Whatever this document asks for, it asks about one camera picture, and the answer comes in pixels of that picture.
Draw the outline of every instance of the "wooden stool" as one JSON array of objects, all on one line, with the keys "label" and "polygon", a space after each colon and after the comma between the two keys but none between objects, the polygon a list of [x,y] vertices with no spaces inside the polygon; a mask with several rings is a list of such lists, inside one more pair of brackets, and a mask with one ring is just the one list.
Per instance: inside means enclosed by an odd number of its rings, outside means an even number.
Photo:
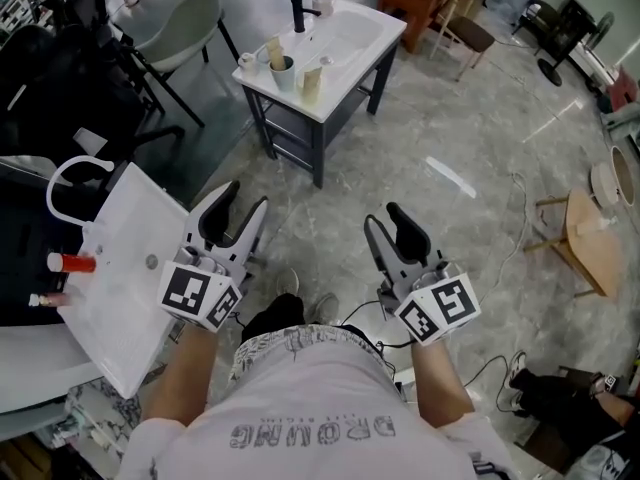
[{"label": "wooden stool", "polygon": [[536,207],[566,203],[562,236],[525,247],[524,252],[553,247],[560,257],[592,286],[576,294],[584,297],[597,293],[610,299],[618,294],[622,253],[618,237],[609,229],[578,234],[578,225],[599,222],[602,214],[589,195],[574,189],[568,197],[538,201]]}]

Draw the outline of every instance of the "white marker cube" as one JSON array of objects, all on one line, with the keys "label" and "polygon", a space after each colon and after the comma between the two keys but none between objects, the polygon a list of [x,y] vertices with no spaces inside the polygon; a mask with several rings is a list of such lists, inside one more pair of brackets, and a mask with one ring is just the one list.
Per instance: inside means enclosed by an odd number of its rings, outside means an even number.
[{"label": "white marker cube", "polygon": [[230,277],[173,261],[164,264],[158,304],[179,320],[217,332],[240,299]]},{"label": "white marker cube", "polygon": [[394,315],[424,346],[473,320],[480,313],[480,304],[469,276],[460,274],[411,292]]}]

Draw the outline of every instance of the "gray chair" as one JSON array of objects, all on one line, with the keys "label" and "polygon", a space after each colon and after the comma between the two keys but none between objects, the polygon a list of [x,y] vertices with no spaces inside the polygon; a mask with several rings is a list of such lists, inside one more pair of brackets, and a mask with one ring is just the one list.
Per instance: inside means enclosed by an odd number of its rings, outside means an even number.
[{"label": "gray chair", "polygon": [[218,29],[238,61],[238,51],[222,22],[223,17],[220,0],[182,0],[155,36],[128,50],[138,66],[158,80],[201,128],[204,127],[202,120],[176,94],[167,80],[176,69],[200,52],[204,61],[209,62],[206,45]]}]

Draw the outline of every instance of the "white tilted sink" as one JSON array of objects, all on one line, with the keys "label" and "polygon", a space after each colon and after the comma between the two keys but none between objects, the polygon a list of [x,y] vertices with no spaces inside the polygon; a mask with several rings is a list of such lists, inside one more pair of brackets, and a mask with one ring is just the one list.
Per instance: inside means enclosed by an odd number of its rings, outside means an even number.
[{"label": "white tilted sink", "polygon": [[305,103],[297,88],[278,89],[263,47],[255,54],[258,74],[240,68],[233,78],[318,122],[324,122],[380,56],[400,37],[406,23],[370,7],[333,0],[334,12],[328,18],[305,14],[305,31],[296,33],[293,22],[278,35],[284,54],[295,62],[296,78],[322,66],[321,87],[315,103]]},{"label": "white tilted sink", "polygon": [[[156,303],[156,292],[186,219],[184,208],[129,164],[80,249],[96,258],[95,272],[70,274],[65,284],[73,306],[58,312],[124,398],[135,395],[174,322]],[[151,254],[157,258],[154,269],[146,264]]]}]

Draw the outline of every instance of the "small bottle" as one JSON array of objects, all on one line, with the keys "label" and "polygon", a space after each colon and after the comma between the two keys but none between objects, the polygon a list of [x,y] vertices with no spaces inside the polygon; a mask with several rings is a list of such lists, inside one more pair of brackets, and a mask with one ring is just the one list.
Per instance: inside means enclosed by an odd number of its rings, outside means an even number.
[{"label": "small bottle", "polygon": [[29,296],[29,306],[44,306],[48,308],[71,306],[71,297],[66,293],[45,293],[44,295],[32,293]]},{"label": "small bottle", "polygon": [[47,267],[51,272],[84,272],[91,273],[96,269],[96,260],[91,256],[75,256],[73,254],[49,253]]}]

